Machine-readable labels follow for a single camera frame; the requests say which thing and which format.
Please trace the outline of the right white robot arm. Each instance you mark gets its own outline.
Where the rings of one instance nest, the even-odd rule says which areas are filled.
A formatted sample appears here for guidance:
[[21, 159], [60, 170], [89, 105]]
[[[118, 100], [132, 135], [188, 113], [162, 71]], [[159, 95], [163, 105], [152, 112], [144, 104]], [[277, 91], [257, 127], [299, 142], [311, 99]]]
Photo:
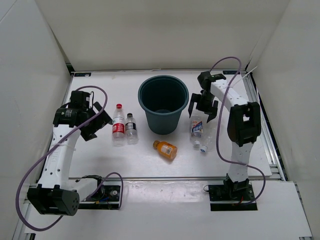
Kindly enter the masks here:
[[223, 109], [229, 112], [227, 134], [232, 142], [232, 152], [231, 159], [227, 161], [230, 167], [223, 185], [226, 197], [236, 200], [244, 197], [249, 189], [250, 154], [262, 131], [260, 105], [237, 93], [222, 73], [204, 71], [197, 80], [201, 91], [191, 95], [188, 113], [197, 109], [211, 121], [215, 117], [222, 118]]

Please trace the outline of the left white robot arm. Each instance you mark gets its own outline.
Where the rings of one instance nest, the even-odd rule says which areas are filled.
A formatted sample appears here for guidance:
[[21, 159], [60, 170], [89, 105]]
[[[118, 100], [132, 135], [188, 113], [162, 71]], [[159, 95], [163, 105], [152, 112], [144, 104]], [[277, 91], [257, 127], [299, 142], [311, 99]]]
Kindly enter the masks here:
[[27, 199], [42, 215], [73, 216], [86, 199], [100, 200], [105, 188], [99, 175], [86, 175], [70, 181], [69, 173], [79, 137], [86, 142], [96, 132], [112, 124], [111, 117], [98, 102], [90, 101], [90, 93], [72, 91], [68, 103], [61, 106], [53, 119], [54, 150], [46, 157], [36, 187], [27, 192]]

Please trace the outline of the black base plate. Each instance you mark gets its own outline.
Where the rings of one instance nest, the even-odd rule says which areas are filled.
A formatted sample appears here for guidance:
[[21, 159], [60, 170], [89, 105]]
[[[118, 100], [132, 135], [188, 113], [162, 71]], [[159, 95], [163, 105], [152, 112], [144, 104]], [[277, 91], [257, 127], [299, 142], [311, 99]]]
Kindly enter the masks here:
[[230, 197], [224, 185], [205, 185], [203, 190], [209, 194], [211, 212], [257, 211], [257, 203], [248, 202], [255, 198], [253, 187], [238, 196]]
[[89, 201], [81, 202], [79, 210], [119, 210], [122, 187], [120, 185], [104, 185], [104, 194], [97, 200], [91, 198]]

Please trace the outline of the aluminium front rail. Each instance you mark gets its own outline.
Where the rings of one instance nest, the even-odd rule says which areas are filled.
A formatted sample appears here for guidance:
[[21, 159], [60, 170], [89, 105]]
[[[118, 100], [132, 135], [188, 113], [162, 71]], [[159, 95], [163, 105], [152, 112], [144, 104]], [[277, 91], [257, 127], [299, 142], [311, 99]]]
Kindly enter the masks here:
[[125, 181], [222, 181], [225, 177], [191, 177], [191, 176], [182, 176], [182, 177], [122, 177]]

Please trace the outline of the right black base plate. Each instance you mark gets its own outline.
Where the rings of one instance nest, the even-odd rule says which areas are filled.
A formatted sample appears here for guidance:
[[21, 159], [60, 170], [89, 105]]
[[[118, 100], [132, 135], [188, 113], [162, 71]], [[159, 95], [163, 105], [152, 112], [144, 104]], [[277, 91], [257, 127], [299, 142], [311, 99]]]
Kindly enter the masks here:
[[255, 198], [253, 187], [238, 196], [230, 197], [224, 185], [205, 185], [203, 190], [209, 194], [211, 212], [257, 211], [257, 203], [248, 202]]

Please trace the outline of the clear unlabeled plastic bottle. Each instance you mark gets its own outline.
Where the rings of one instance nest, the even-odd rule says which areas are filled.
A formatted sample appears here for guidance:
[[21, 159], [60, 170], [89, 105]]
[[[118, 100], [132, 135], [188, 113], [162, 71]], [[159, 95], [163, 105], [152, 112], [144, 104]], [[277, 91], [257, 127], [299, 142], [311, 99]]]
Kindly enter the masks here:
[[204, 125], [203, 136], [200, 146], [202, 153], [208, 153], [215, 148], [217, 136], [217, 122], [212, 120]]

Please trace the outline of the dark green plastic bin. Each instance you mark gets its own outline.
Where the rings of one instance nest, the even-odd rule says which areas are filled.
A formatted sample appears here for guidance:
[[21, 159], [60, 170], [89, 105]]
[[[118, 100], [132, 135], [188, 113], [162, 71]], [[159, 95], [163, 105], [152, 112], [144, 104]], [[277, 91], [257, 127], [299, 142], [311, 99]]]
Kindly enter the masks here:
[[189, 102], [189, 91], [177, 77], [153, 76], [140, 85], [138, 102], [150, 130], [158, 135], [168, 135], [178, 126], [181, 113]]

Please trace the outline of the red label water bottle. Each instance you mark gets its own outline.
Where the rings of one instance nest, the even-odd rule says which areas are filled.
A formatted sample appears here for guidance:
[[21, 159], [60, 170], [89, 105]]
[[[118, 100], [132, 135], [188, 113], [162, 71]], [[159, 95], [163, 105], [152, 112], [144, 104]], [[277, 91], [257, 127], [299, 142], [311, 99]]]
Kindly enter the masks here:
[[112, 141], [115, 147], [121, 147], [125, 141], [125, 114], [122, 104], [116, 105], [112, 119]]

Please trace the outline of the orange juice bottle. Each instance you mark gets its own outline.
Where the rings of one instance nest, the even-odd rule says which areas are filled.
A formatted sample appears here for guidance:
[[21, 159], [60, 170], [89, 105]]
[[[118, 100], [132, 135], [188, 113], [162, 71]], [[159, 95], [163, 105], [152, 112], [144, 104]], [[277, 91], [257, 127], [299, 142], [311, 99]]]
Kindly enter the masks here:
[[170, 160], [173, 160], [178, 152], [178, 148], [175, 145], [172, 145], [166, 141], [155, 140], [152, 146], [160, 155]]

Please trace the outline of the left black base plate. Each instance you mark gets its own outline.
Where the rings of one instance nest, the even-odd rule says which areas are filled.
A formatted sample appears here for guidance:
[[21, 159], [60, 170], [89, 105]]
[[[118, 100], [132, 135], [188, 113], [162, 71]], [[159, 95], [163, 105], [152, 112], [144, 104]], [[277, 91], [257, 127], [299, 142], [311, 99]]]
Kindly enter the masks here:
[[120, 185], [104, 185], [104, 194], [97, 200], [91, 198], [89, 201], [81, 202], [79, 210], [119, 210], [122, 187]]

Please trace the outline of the black label small bottle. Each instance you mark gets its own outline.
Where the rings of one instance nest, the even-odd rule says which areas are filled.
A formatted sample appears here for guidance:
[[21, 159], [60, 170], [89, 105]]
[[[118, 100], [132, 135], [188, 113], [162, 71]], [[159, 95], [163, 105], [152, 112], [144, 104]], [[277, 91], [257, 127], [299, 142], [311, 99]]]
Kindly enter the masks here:
[[126, 134], [127, 143], [129, 145], [134, 145], [138, 143], [139, 139], [138, 139], [138, 132], [137, 132], [137, 124], [132, 113], [128, 113], [126, 116], [125, 134]]

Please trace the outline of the blue label clear bottle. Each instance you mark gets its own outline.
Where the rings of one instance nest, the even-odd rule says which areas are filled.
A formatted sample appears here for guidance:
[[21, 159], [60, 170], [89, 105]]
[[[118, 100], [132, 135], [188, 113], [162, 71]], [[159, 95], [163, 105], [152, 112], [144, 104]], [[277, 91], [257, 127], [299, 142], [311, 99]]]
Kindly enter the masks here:
[[190, 141], [194, 148], [199, 148], [204, 134], [203, 118], [198, 115], [190, 117]]

